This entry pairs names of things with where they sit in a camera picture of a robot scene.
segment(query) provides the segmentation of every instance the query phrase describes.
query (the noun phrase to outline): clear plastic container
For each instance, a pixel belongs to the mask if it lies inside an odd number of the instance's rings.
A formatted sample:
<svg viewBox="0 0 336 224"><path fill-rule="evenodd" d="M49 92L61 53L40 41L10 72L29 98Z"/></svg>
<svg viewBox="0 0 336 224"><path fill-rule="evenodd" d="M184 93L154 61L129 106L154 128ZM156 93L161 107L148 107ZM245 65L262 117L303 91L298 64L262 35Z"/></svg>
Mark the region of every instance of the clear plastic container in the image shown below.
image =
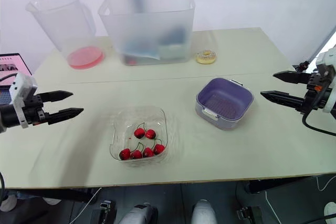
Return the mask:
<svg viewBox="0 0 336 224"><path fill-rule="evenodd" d="M99 15L126 65L187 61L194 0L105 0Z"/></svg>
<svg viewBox="0 0 336 224"><path fill-rule="evenodd" d="M140 127L146 130L153 129L156 132L156 139L149 139L145 136L138 139L134 136L134 131ZM110 154L113 158L123 162L157 162L162 159L167 148L167 128L166 116L162 109L154 106L140 106L123 109L118 113L113 123L114 136L110 145ZM165 150L152 157L144 157L141 159L121 160L119 154L122 150L128 148L130 151L140 150L144 148L153 148L155 144L162 144Z"/></svg>
<svg viewBox="0 0 336 224"><path fill-rule="evenodd" d="M243 118L254 96L234 80L211 80L196 97L197 114L222 130L230 130Z"/></svg>
<svg viewBox="0 0 336 224"><path fill-rule="evenodd" d="M79 0L32 0L26 5L55 47L75 69L101 62L90 10Z"/></svg>

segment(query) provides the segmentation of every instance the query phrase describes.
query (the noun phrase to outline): translucent storage bin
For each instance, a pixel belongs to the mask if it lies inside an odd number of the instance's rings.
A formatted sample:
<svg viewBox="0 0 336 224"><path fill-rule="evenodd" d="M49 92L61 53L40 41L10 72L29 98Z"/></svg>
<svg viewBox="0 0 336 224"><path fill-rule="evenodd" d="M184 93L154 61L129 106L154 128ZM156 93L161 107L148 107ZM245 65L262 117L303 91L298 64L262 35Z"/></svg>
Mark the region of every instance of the translucent storage bin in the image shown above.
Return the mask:
<svg viewBox="0 0 336 224"><path fill-rule="evenodd" d="M216 78L196 97L197 114L222 130L230 130L243 118L253 94L234 80Z"/></svg>
<svg viewBox="0 0 336 224"><path fill-rule="evenodd" d="M194 0L105 0L99 15L126 65L187 61Z"/></svg>
<svg viewBox="0 0 336 224"><path fill-rule="evenodd" d="M132 162L143 164L159 162L166 154L168 144L166 116L162 109L155 106L139 106L130 107L121 110L114 123L114 136L110 145L110 154L113 158L123 162ZM138 128L143 128L146 131L151 129L155 131L154 138L147 138L146 135L141 138L135 137L134 132ZM139 159L127 158L121 159L121 152L129 149L130 153L139 150L143 153L145 148L155 150L156 144L161 144L165 149L152 157L145 157Z"/></svg>

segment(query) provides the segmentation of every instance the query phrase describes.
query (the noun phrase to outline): plastic pitcher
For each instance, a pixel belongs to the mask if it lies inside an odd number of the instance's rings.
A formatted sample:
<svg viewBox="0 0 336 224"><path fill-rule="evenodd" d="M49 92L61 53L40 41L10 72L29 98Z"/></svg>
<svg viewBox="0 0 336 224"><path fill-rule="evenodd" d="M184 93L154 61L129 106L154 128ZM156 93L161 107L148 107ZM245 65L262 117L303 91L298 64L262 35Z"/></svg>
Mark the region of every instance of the plastic pitcher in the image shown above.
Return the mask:
<svg viewBox="0 0 336 224"><path fill-rule="evenodd" d="M92 14L79 0L32 0L26 10L72 68L90 68L103 60Z"/></svg>

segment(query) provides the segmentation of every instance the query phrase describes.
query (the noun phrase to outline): cherry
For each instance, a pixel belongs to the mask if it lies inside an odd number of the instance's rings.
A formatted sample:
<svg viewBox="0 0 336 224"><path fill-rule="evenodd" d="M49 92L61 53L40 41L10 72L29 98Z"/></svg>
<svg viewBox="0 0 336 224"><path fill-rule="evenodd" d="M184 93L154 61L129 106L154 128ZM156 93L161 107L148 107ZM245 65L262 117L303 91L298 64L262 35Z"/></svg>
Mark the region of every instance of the cherry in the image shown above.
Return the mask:
<svg viewBox="0 0 336 224"><path fill-rule="evenodd" d="M143 157L152 157L152 156L154 156L154 152L149 147L146 147L145 150L143 151L142 155L143 155Z"/></svg>
<svg viewBox="0 0 336 224"><path fill-rule="evenodd" d="M154 130L147 130L145 137L149 138L149 139L154 139L156 137L156 133Z"/></svg>
<svg viewBox="0 0 336 224"><path fill-rule="evenodd" d="M119 157L120 157L121 160L129 159L131 157L131 151L130 151L130 149L123 149L119 153Z"/></svg>
<svg viewBox="0 0 336 224"><path fill-rule="evenodd" d="M164 151L164 146L162 144L156 144L154 147L154 154L158 155Z"/></svg>
<svg viewBox="0 0 336 224"><path fill-rule="evenodd" d="M143 128L138 128L134 131L134 136L138 139L141 139L145 136L145 130Z"/></svg>
<svg viewBox="0 0 336 224"><path fill-rule="evenodd" d="M131 159L139 159L139 158L142 158L142 154L139 150L135 150L134 152L132 152Z"/></svg>

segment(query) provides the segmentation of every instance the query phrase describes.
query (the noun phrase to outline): white table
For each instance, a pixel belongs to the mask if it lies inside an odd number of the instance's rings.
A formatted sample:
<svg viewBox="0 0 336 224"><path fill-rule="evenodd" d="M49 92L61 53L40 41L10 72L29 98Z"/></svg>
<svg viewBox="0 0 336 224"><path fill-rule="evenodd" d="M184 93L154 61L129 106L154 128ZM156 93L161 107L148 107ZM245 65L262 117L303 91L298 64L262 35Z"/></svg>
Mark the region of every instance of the white table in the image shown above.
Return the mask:
<svg viewBox="0 0 336 224"><path fill-rule="evenodd" d="M284 56L259 29L216 31L215 37L222 37L221 34L230 37L230 33L240 34L247 41L258 37L258 45L266 53L257 54L254 49L254 54L247 57L247 65L238 68L234 58L225 60L234 46L230 46L228 53L222 48L217 52L218 61L212 66L197 65L193 60L182 63L184 69L190 70L191 76L185 76L184 71L174 71L177 78L167 67L180 69L179 64L119 65L120 69L114 68L115 72L102 72L105 64L110 67L114 67L112 63L118 64L110 56L104 64L87 73L62 67L61 73L70 77L58 79L53 84L46 84L51 81L46 76L39 92L68 90L75 94L62 102L46 103L46 111L68 107L83 107L85 110L71 121L28 129L16 127L0 135L0 170L7 187L95 187L336 172L335 137L307 129L301 123L302 115L294 109L271 103L259 94L266 90L286 91L299 96L305 94L305 85L284 83L271 76L270 72L290 68ZM239 36L232 43L238 48ZM240 54L236 58L239 62L243 60ZM252 69L248 60L251 58L256 59L254 66L265 65L268 69ZM58 59L51 55L46 62L58 62ZM232 68L225 62L231 62ZM43 82L43 72L53 74L52 66L56 65L43 64L37 74L39 84ZM130 68L136 71L131 74ZM155 78L153 72L158 73L156 68L163 76ZM200 77L194 68L199 69ZM250 72L244 73L242 68L245 71L250 69ZM250 110L231 131L219 130L195 113L196 94L217 76L242 82L255 95ZM80 78L84 79L83 83L76 83ZM160 94L160 99L151 95L153 91ZM110 155L111 121L120 108L141 105L158 106L166 112L169 146L166 158L159 163L132 166L116 161ZM333 130L335 126L333 117L321 111L314 111L308 121L327 130Z"/></svg>

